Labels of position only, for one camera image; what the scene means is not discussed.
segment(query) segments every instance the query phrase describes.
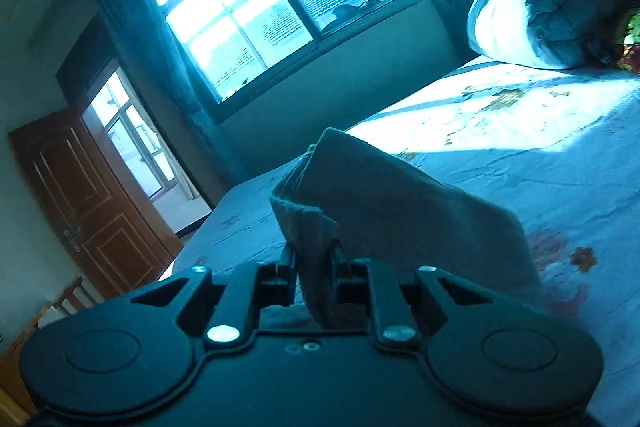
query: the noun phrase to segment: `bedsheet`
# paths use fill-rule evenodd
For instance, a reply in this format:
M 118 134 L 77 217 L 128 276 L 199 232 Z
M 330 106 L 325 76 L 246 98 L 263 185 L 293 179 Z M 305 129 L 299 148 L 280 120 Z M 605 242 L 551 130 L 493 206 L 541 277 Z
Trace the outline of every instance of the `bedsheet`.
M 591 413 L 610 427 L 640 423 L 640 77 L 480 57 L 349 133 L 512 210 L 548 311 L 605 354 Z M 268 196 L 294 162 L 233 188 L 174 271 L 277 259 L 284 238 Z

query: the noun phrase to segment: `wooden chair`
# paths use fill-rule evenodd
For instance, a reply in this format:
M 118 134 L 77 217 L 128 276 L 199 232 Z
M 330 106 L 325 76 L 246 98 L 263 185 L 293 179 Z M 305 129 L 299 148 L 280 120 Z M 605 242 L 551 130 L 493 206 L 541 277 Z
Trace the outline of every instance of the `wooden chair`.
M 44 304 L 11 346 L 0 355 L 0 427 L 22 425 L 37 412 L 20 378 L 20 353 L 24 343 L 39 328 L 38 323 L 52 308 L 63 316 L 69 316 L 95 305 L 94 297 L 82 286 L 82 277 L 76 278 L 56 302 Z

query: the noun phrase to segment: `door panel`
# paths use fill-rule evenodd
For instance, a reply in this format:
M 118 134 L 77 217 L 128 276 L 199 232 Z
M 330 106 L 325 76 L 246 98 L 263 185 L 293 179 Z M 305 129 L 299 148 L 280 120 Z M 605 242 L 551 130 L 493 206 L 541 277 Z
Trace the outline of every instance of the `door panel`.
M 82 219 L 109 197 L 73 128 L 52 130 L 36 147 L 34 161 L 52 201 L 68 225 Z
M 135 288 L 153 280 L 158 260 L 124 214 L 82 245 L 100 253 L 105 273 L 120 287 Z
M 125 180 L 123 188 L 110 166 L 119 159 L 128 172 L 124 162 L 117 152 L 105 160 L 77 110 L 27 124 L 10 138 L 53 229 L 105 298 L 155 280 L 182 248 L 140 186 Z

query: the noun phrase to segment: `folded cloth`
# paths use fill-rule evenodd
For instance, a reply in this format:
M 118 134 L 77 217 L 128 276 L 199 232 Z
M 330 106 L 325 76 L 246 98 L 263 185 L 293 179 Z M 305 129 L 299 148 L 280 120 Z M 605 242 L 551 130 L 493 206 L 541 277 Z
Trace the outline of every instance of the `folded cloth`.
M 431 264 L 536 305 L 540 280 L 509 211 L 444 185 L 373 146 L 329 128 L 274 188 L 271 206 L 299 254 L 306 305 L 323 328 L 348 327 L 331 303 L 327 248 L 396 273 Z

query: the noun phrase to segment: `wooden furniture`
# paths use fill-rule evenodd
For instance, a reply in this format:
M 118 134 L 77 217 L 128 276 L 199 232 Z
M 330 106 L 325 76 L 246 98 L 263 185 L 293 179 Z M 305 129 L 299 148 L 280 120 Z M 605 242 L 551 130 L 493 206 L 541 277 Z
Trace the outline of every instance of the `wooden furniture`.
M 20 378 L 20 353 L 24 343 L 38 327 L 38 321 L 51 307 L 47 302 L 0 357 L 0 425 L 22 425 L 36 414 L 36 408 Z
M 36 407 L 20 378 L 20 353 L 24 343 L 38 329 L 38 322 L 52 308 L 69 316 L 95 305 L 94 297 L 82 286 L 82 277 L 77 277 L 56 302 L 47 302 L 31 317 L 22 333 L 0 355 L 0 427 L 22 425 L 36 414 Z
M 105 298 L 158 280 L 182 242 L 135 181 L 93 108 L 80 114 L 68 107 L 9 137 L 52 229 Z

